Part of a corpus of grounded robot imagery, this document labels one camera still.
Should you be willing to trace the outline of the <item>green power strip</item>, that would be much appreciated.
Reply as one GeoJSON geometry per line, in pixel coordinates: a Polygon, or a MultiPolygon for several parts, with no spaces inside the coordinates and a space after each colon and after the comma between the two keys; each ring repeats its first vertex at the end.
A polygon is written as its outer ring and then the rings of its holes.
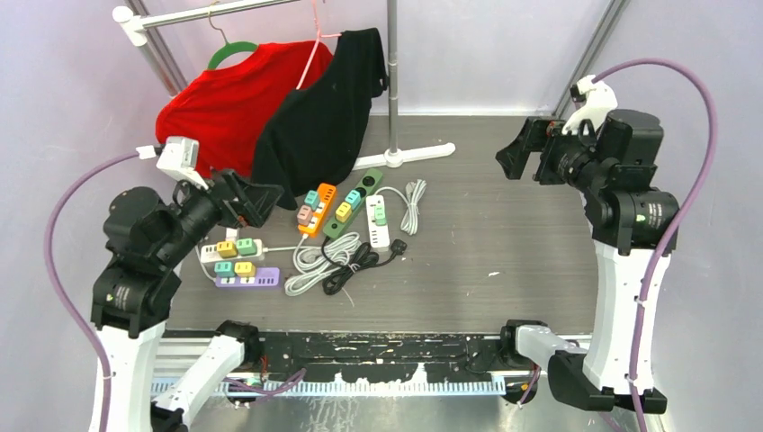
{"type": "MultiPolygon", "coordinates": [[[[381,170],[377,168],[369,168],[364,173],[364,176],[362,177],[362,179],[353,188],[355,190],[358,190],[363,196],[359,206],[355,209],[355,211],[353,211],[352,216],[348,219],[346,223],[340,223],[336,220],[335,212],[337,208],[335,208],[335,210],[331,212],[331,218],[326,222],[326,224],[323,227],[323,230],[322,230],[323,234],[329,239],[338,239],[339,237],[343,236],[347,232],[347,230],[350,228],[352,223],[355,221],[355,219],[361,214],[361,211],[364,208],[365,198],[371,194],[374,194],[380,188],[382,179],[383,179],[383,173],[381,170]]],[[[339,204],[345,200],[346,195],[351,190],[349,190],[344,195],[344,197],[339,202],[339,204]]]]}

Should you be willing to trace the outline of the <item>yellow plug adapter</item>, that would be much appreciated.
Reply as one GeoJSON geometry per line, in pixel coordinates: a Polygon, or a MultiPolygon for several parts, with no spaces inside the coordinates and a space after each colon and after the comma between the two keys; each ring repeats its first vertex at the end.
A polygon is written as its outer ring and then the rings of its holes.
{"type": "Polygon", "coordinates": [[[339,206],[336,209],[335,218],[340,223],[346,223],[348,219],[352,216],[352,213],[353,213],[352,205],[347,201],[343,201],[339,204],[339,206]]]}

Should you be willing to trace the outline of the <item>teal plug adapter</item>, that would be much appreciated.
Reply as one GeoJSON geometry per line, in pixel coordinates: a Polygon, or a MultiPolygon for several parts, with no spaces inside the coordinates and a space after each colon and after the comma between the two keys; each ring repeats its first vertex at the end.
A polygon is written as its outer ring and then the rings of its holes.
{"type": "Polygon", "coordinates": [[[345,198],[345,202],[350,206],[352,211],[354,212],[355,209],[359,206],[363,196],[358,190],[351,190],[345,198]]]}

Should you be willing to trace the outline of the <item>green plug adapter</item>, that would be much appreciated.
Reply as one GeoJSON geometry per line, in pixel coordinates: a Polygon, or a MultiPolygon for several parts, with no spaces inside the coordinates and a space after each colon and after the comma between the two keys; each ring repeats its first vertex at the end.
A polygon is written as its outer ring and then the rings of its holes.
{"type": "Polygon", "coordinates": [[[373,208],[373,221],[376,226],[386,226],[386,210],[385,206],[381,203],[377,203],[373,208]]]}

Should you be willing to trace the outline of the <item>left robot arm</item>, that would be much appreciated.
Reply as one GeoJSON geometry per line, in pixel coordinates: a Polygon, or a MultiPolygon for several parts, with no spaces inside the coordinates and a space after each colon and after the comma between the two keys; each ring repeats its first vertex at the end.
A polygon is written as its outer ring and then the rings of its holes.
{"type": "Polygon", "coordinates": [[[140,186],[119,194],[103,225],[112,257],[94,283],[91,320],[104,357],[99,390],[110,431],[186,431],[234,369],[259,366],[255,326],[226,320],[175,385],[152,397],[155,361],[181,280],[176,268],[215,227],[264,225],[278,184],[253,184],[230,169],[200,184],[181,180],[171,202],[140,186]]]}

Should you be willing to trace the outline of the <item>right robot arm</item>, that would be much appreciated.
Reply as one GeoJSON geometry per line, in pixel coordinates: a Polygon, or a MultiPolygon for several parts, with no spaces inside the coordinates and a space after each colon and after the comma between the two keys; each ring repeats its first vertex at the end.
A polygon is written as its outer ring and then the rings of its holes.
{"type": "Polygon", "coordinates": [[[586,348],[554,334],[539,320],[511,319],[501,331],[499,356],[510,369],[529,362],[548,374],[555,400],[607,412],[613,408],[666,411],[667,397],[651,377],[655,314],[639,313],[642,281],[659,287],[677,238],[668,235],[677,198],[651,185],[664,130],[646,112],[616,109],[596,126],[583,121],[574,133],[564,121],[531,117],[496,159],[517,180],[527,159],[539,153],[534,180],[581,192],[597,257],[594,331],[586,348]],[[668,237],[663,251],[658,244],[668,237]]]}

